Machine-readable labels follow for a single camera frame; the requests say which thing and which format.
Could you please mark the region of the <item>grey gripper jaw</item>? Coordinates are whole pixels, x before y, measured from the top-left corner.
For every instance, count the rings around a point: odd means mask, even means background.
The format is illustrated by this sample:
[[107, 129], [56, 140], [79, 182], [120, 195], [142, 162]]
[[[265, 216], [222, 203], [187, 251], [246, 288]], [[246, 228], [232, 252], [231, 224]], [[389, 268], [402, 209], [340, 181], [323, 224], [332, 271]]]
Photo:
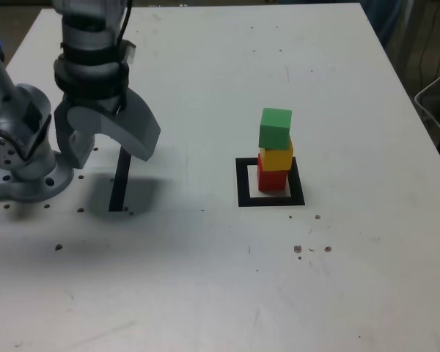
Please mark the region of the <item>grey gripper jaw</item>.
[[68, 122], [77, 131], [108, 136], [129, 154], [148, 161], [155, 151], [161, 128], [149, 106], [138, 94], [127, 89], [123, 95], [126, 105], [116, 116], [74, 107], [69, 112]]
[[68, 122], [70, 104], [63, 100], [54, 111], [56, 140], [62, 156], [74, 169], [83, 169], [95, 146], [95, 135], [77, 131]]

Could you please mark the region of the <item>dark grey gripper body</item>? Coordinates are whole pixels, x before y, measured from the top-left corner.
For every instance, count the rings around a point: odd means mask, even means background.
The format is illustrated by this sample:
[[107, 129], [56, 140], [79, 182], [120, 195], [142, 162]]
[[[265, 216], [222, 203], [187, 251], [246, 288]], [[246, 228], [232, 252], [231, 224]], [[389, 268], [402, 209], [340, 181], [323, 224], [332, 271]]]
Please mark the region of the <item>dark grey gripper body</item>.
[[83, 107], [92, 111], [99, 112], [106, 116], [116, 116], [119, 110], [123, 110], [126, 105], [125, 95], [117, 95], [107, 99], [90, 99], [82, 95], [65, 93], [63, 97], [65, 109], [63, 114], [66, 116], [74, 107]]

